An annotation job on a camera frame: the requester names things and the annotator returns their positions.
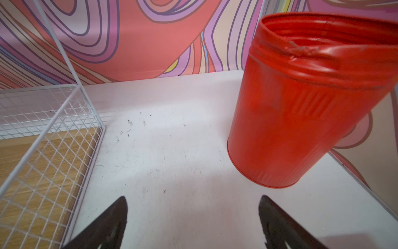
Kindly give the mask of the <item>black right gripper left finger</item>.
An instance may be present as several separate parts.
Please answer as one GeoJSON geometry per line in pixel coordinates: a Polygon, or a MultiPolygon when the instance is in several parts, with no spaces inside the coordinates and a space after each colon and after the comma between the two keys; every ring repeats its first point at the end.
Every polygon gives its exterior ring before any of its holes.
{"type": "Polygon", "coordinates": [[[127,212],[126,198],[121,196],[64,248],[119,249],[127,224],[127,212]]]}

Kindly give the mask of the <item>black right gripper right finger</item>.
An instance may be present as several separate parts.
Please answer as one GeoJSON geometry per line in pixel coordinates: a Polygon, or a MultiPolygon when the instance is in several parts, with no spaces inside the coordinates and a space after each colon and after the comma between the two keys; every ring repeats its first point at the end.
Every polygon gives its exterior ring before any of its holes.
{"type": "Polygon", "coordinates": [[[259,203],[259,217],[268,249],[326,248],[266,195],[259,203]]]}

